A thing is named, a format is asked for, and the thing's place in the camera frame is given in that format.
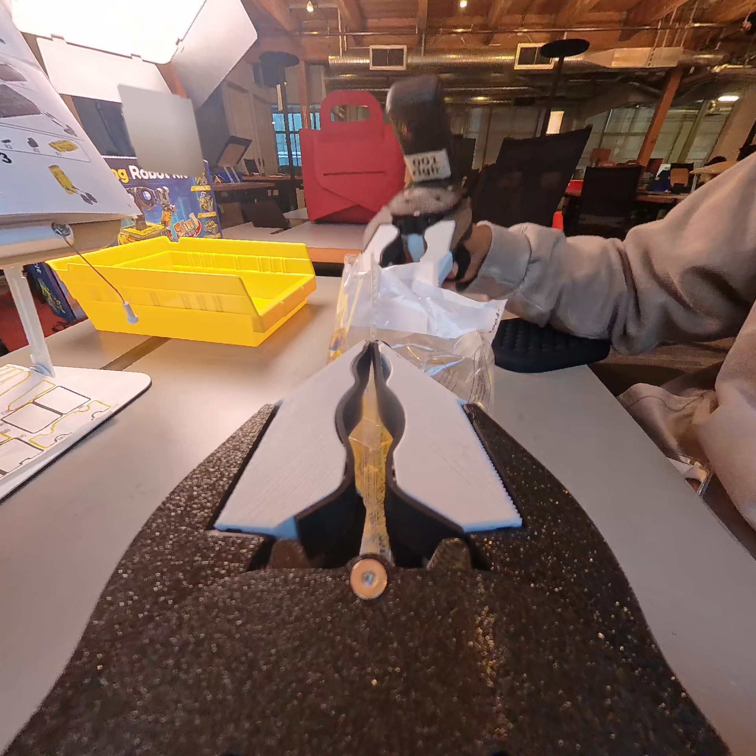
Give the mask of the black round floor lamp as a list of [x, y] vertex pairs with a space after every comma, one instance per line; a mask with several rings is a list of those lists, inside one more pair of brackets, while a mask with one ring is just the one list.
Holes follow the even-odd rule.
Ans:
[[556, 99], [556, 92], [562, 78], [562, 69], [566, 58], [575, 57], [585, 53], [591, 46], [586, 39], [557, 39], [541, 46], [539, 53], [543, 58], [556, 61], [553, 69], [552, 85], [547, 99], [547, 105], [541, 123], [540, 137], [547, 135], [551, 111]]

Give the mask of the open white cardboard box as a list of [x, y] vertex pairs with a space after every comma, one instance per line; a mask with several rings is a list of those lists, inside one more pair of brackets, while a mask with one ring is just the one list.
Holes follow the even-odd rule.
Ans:
[[121, 102], [125, 87], [206, 102], [258, 39], [240, 1], [12, 1], [61, 95]]

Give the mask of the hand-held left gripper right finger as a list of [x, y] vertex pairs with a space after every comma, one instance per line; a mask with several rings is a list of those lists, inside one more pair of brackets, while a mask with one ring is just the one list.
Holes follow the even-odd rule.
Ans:
[[523, 517], [467, 405], [385, 343], [376, 343], [376, 401], [392, 438], [385, 523], [396, 559], [429, 559], [446, 539], [521, 528]]

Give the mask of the person's right forearm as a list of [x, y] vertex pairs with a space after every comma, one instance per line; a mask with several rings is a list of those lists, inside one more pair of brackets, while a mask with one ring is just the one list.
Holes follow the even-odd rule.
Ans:
[[624, 240], [483, 223], [491, 244], [468, 291], [624, 354], [737, 335], [755, 298], [755, 157]]

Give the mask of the instruction manual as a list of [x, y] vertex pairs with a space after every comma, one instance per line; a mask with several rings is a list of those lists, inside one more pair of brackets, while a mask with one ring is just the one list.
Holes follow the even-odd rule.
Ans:
[[133, 219], [137, 208], [1, 9], [1, 223]]

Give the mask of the black office chair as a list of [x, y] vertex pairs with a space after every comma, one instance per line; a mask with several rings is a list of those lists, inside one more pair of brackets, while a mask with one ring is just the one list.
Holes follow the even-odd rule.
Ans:
[[572, 232], [623, 240], [637, 199], [641, 165], [585, 169]]
[[473, 222], [501, 227], [529, 223], [551, 228], [592, 127], [558, 135], [503, 139], [472, 193]]

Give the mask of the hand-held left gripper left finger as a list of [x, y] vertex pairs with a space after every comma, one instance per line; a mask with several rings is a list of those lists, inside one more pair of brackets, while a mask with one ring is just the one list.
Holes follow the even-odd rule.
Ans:
[[309, 556], [350, 554], [365, 506], [350, 435], [363, 415], [373, 348], [360, 342], [278, 402], [214, 520], [220, 532], [294, 540]]

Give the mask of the yellow plastic bin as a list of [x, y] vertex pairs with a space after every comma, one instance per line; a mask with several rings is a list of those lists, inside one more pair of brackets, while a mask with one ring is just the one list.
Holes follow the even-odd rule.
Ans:
[[307, 303], [314, 266], [301, 243], [191, 239], [151, 256], [153, 283], [177, 284], [188, 308], [160, 307], [170, 339], [256, 347]]

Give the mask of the person's right hand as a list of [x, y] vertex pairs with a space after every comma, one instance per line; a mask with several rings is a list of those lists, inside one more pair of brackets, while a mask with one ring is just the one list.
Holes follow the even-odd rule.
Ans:
[[477, 277], [491, 249], [492, 238], [493, 231], [487, 224], [476, 223], [471, 227], [470, 235], [465, 244], [470, 258], [466, 280], [470, 281]]

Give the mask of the red tote bag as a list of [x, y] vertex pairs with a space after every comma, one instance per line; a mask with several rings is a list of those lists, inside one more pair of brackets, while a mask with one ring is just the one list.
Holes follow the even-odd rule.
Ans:
[[371, 93], [337, 90], [320, 104], [320, 127], [301, 128], [309, 222], [366, 224], [404, 188], [405, 163]]

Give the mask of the blue robot kit box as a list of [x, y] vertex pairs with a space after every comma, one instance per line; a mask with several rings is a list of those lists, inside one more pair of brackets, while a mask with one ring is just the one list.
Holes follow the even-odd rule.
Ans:
[[151, 256], [176, 251], [179, 241], [222, 237], [209, 167], [196, 177], [148, 172], [135, 158], [108, 156], [105, 162], [137, 205], [137, 217], [124, 219], [112, 247], [95, 246], [111, 224], [64, 225], [53, 230], [70, 247], [68, 256], [47, 260], [61, 286], [78, 302], [97, 330], [141, 335], [166, 335], [158, 326], [165, 314], [160, 307], [188, 308], [180, 304], [177, 284], [153, 283]]

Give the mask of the grey desk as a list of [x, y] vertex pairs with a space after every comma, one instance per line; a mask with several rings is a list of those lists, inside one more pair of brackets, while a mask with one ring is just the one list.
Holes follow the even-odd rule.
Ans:
[[[51, 335], [56, 367], [151, 387], [2, 503], [2, 751], [48, 694], [128, 544], [261, 406], [326, 362], [339, 279], [258, 348], [146, 341], [89, 321]], [[587, 367], [497, 368], [493, 415], [600, 529], [666, 659], [733, 754], [754, 754], [754, 557]]]

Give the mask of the white sticker sheet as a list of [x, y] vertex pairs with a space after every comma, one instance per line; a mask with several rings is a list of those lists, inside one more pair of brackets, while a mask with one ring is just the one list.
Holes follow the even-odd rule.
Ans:
[[42, 373], [1, 368], [1, 478], [13, 479], [52, 456], [65, 441], [94, 426], [113, 409]]

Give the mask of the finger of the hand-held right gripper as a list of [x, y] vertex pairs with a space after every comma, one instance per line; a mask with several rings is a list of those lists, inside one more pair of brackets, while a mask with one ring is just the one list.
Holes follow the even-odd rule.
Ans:
[[421, 282], [443, 283], [453, 264], [453, 239], [456, 224], [453, 220], [441, 220], [428, 227], [423, 235], [426, 245], [421, 257]]
[[361, 253], [361, 269], [388, 268], [395, 265], [399, 248], [399, 230], [393, 224], [381, 224]]

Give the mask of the large clear plastic bag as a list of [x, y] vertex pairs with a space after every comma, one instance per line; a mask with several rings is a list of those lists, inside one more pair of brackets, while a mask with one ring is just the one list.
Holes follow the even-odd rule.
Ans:
[[373, 344], [370, 377], [363, 394], [362, 419], [349, 437], [354, 473], [366, 519], [361, 553], [402, 568], [470, 570], [484, 559], [470, 538], [442, 541], [429, 559], [396, 559], [385, 523], [385, 462], [392, 438], [380, 419], [376, 401], [376, 343], [385, 343], [454, 392], [467, 405], [472, 421], [487, 414], [494, 398], [495, 360], [491, 337], [502, 305], [465, 298], [421, 282], [421, 264], [406, 269], [361, 269], [361, 257], [345, 267], [335, 310], [327, 361], [360, 342]]

